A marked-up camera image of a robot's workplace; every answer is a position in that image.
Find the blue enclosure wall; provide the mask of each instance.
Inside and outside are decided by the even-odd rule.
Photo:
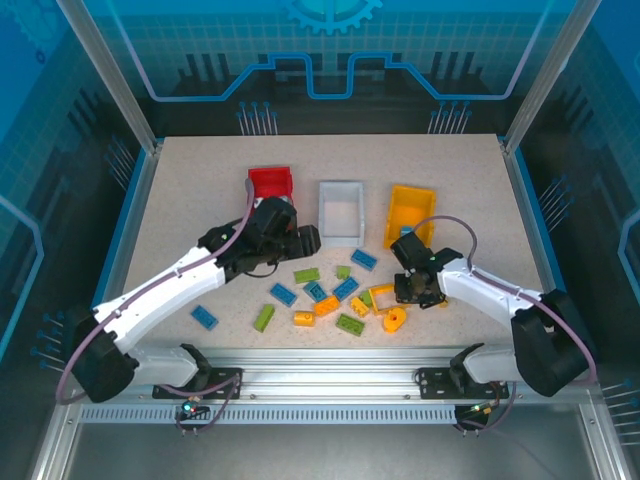
[[[48,320],[89,305],[139,147],[55,2],[0,0],[0,45],[0,477],[18,479],[60,375]]]
[[[88,7],[164,136],[505,133],[573,4],[91,0]]]
[[[636,365],[639,22],[640,3],[602,2],[522,144],[564,281],[600,360]]]

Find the mounting plate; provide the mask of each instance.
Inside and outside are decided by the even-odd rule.
[[[240,389],[242,388],[242,369],[241,368],[213,368],[211,369],[211,374],[209,375],[208,385],[216,385],[225,380],[233,377],[234,375],[238,375],[240,377],[240,382],[238,382],[238,386],[235,389],[233,395],[231,395],[231,400],[237,400],[240,398]],[[204,400],[225,400],[227,395],[229,395],[230,390],[233,388],[233,383],[230,383],[226,387],[221,388],[215,392],[204,395],[202,398]],[[167,392],[164,388],[159,387],[158,385],[153,386],[153,392],[151,394],[153,398],[156,400],[184,400],[185,397],[181,397],[179,395],[174,395],[173,393]]]
[[[462,395],[451,380],[448,368],[419,368],[416,370],[414,380],[420,387],[422,400],[493,400],[496,398],[495,390],[488,383],[469,386],[465,395]],[[501,400],[509,398],[509,389],[506,384],[499,388],[498,394]]]

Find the green lego brick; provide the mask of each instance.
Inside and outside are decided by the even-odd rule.
[[[273,305],[265,305],[260,312],[260,315],[258,315],[258,318],[254,322],[253,328],[258,330],[260,333],[264,333],[264,329],[267,328],[267,325],[269,325],[271,317],[273,317],[273,312],[275,311],[276,309]]]
[[[309,283],[320,280],[320,272],[317,268],[307,268],[306,270],[299,270],[293,272],[293,276],[296,279],[296,283]]]
[[[336,322],[336,327],[338,327],[340,330],[351,333],[356,337],[359,337],[360,335],[362,335],[362,331],[364,330],[364,322],[356,320],[355,318],[343,313],[342,315],[340,315],[340,318]]]
[[[340,280],[346,280],[351,276],[351,267],[345,267],[340,265],[336,271],[336,277]]]
[[[365,290],[360,294],[360,300],[369,308],[373,307],[373,301],[371,300],[371,294],[369,290]]]

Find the white robotic arm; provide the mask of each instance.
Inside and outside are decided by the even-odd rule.
[[[591,367],[593,359],[584,350],[593,352],[593,342],[566,293],[520,288],[449,248],[434,254],[414,232],[400,237],[391,250],[405,270],[395,276],[398,302],[428,308],[456,298],[511,333],[510,345],[474,345],[452,360],[450,374],[461,391],[470,382],[525,381],[541,395],[552,396]]]
[[[185,392],[210,385],[211,366],[192,345],[168,349],[136,344],[205,292],[261,263],[276,266],[320,248],[316,227],[297,227],[295,208],[277,197],[262,201],[239,234],[236,223],[212,228],[184,257],[135,290],[92,312],[78,307],[69,312],[64,345],[68,368],[92,401],[113,398],[130,385],[169,384]]]

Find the gear logo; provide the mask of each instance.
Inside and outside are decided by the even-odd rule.
[[[315,34],[333,35],[336,30],[347,33],[360,28],[362,19],[371,20],[373,9],[382,7],[382,0],[283,0],[289,20],[297,20],[300,28],[311,27]]]
[[[0,13],[10,14],[38,49],[44,49],[58,31],[58,10],[54,0],[0,0]]]

